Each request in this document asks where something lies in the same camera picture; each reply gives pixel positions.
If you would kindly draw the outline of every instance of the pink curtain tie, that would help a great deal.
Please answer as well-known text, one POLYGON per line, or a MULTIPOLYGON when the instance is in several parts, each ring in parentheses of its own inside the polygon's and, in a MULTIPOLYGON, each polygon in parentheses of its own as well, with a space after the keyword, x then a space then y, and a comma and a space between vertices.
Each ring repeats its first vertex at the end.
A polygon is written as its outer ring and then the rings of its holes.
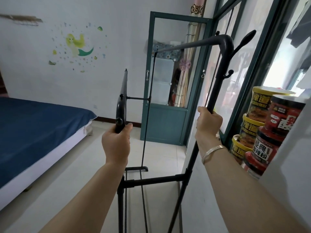
POLYGON ((184 67, 184 69, 190 69, 190 66, 191 66, 190 60, 185 60, 184 58, 180 60, 179 68, 181 70, 182 70, 182 67, 184 67))

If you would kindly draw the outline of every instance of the bed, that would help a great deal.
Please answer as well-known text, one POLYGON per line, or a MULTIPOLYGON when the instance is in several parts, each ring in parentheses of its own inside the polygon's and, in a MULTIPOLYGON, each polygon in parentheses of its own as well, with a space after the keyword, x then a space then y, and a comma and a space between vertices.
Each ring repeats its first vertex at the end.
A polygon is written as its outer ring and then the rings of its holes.
POLYGON ((86 109, 0 98, 0 210, 91 131, 86 109))

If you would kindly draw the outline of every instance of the red food jar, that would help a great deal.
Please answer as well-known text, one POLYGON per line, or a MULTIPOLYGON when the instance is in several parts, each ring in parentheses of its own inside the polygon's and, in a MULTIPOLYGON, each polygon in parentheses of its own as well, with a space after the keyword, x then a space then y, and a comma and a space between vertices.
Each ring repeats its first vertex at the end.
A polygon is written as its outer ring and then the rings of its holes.
POLYGON ((246 170, 246 172, 249 173, 252 177, 259 180, 262 174, 265 172, 267 165, 260 163, 249 151, 245 153, 241 167, 246 170))
POLYGON ((259 127, 257 131, 257 137, 253 147, 253 155, 263 164, 269 164, 279 147, 281 146, 283 139, 271 138, 267 135, 267 130, 264 127, 259 127))
POLYGON ((273 95, 264 125, 267 135, 286 137, 306 101, 307 98, 273 95))

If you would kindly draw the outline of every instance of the curtain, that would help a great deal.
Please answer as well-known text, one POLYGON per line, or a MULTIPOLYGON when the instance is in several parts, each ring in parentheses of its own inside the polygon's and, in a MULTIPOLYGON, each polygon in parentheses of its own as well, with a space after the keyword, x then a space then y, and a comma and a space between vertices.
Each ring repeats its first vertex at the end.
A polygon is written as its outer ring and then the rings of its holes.
MULTIPOLYGON (((196 17, 202 17, 203 14, 204 0, 195 0, 194 4, 191 6, 190 15, 196 17)), ((195 22, 190 22, 188 24, 188 32, 186 35, 186 43, 191 43, 197 40, 199 30, 199 24, 195 22)), ((177 86, 177 93, 174 106, 175 107, 185 107, 186 95, 189 83, 189 69, 191 67, 191 59, 194 52, 194 48, 187 48, 184 51, 184 56, 180 61, 179 67, 181 69, 181 74, 177 86)))

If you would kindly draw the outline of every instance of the hand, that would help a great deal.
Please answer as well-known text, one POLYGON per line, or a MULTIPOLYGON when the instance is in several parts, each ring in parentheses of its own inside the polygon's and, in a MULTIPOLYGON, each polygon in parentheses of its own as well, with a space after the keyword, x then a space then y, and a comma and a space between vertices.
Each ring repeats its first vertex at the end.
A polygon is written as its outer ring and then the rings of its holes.
POLYGON ((113 125, 103 134, 101 143, 106 154, 106 163, 124 165, 125 168, 130 154, 130 133, 133 124, 126 125, 119 134, 115 133, 115 128, 116 125, 113 125))
POLYGON ((221 127, 222 117, 214 111, 211 114, 206 107, 200 106, 197 110, 200 112, 200 116, 196 123, 195 138, 200 150, 206 152, 216 145, 221 145, 216 134, 221 127))

